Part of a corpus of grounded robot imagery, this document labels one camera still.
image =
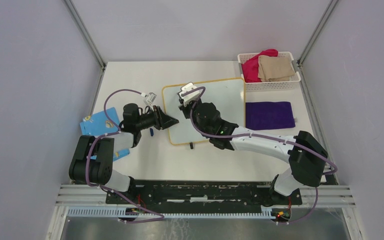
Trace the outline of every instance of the wall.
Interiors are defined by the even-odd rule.
[[[329,0],[73,0],[105,61],[298,58]]]
[[[44,239],[98,78],[63,1],[0,0],[0,240]]]
[[[341,1],[304,75],[368,239],[384,239],[384,1]]]

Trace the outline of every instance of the purple cloth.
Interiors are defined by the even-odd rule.
[[[290,129],[295,127],[288,101],[245,103],[245,127],[251,130]]]

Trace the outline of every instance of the gray floor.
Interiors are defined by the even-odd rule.
[[[306,209],[293,209],[292,219]],[[69,217],[62,240],[348,240],[340,209],[316,209],[309,218],[276,226],[267,219],[166,219],[124,224],[116,218]]]

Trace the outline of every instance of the brown towel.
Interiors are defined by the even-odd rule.
[[[287,57],[260,55],[258,77],[261,82],[287,82],[295,74],[291,60]]]

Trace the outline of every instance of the plastic basket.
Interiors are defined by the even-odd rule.
[[[237,55],[237,61],[239,62],[240,75],[244,78],[244,74],[242,73],[242,64],[248,61],[250,58],[254,57],[258,53],[241,53]],[[278,57],[289,58],[291,61],[294,60],[292,53],[289,51],[280,51]],[[262,91],[279,91],[279,90],[289,90],[293,89],[296,86],[300,85],[301,76],[298,71],[295,72],[295,75],[289,78],[289,81],[274,81],[274,82],[250,82],[246,83],[246,91],[247,92],[262,92]]]

